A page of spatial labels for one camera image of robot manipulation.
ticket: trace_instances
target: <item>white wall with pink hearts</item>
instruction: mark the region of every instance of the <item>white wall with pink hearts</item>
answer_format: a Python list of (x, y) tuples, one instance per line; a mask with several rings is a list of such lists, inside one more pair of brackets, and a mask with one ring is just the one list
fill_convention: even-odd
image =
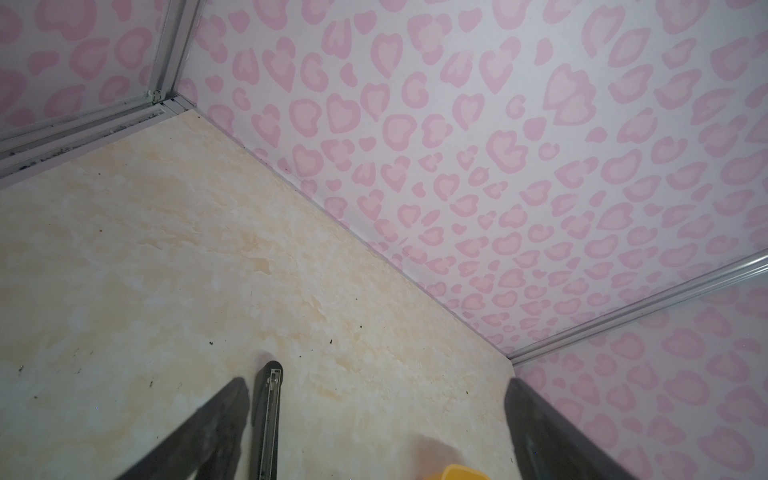
[(768, 478), (768, 275), (519, 366), (640, 479)]
[(0, 133), (147, 94), (166, 0), (0, 5)]
[(768, 247), (768, 6), (212, 0), (179, 91), (502, 352)]

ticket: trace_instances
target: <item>heart pattern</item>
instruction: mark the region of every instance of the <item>heart pattern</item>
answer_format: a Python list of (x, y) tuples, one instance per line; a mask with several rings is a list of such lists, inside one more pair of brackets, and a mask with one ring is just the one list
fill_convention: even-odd
[(768, 247), (765, 10), (612, 3), (209, 2), (179, 90), (510, 353)]
[(166, 6), (165, 0), (0, 5), (0, 133), (146, 94)]
[(763, 274), (515, 371), (638, 478), (762, 478), (766, 319)]

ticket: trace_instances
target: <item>yellow plastic container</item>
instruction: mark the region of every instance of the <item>yellow plastic container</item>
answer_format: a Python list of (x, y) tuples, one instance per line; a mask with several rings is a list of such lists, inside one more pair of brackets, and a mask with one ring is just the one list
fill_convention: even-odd
[(472, 470), (464, 465), (448, 465), (445, 470), (430, 475), (424, 480), (491, 480), (485, 473)]

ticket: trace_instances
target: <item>marble surface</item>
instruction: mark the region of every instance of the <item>marble surface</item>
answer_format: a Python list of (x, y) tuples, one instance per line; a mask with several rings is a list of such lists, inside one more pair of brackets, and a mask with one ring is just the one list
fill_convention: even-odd
[(510, 362), (194, 112), (0, 191), (0, 225), (0, 478), (113, 478), (269, 358), (280, 478), (519, 478)]

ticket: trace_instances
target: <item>pink heart-patterned wall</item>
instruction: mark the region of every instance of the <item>pink heart-patterned wall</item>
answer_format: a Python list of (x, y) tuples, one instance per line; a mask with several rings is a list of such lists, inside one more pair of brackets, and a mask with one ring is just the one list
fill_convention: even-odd
[(146, 95), (166, 0), (0, 5), (0, 132)]
[(757, 0), (212, 0), (179, 92), (502, 352), (768, 247)]
[(515, 370), (640, 480), (768, 478), (768, 275)]

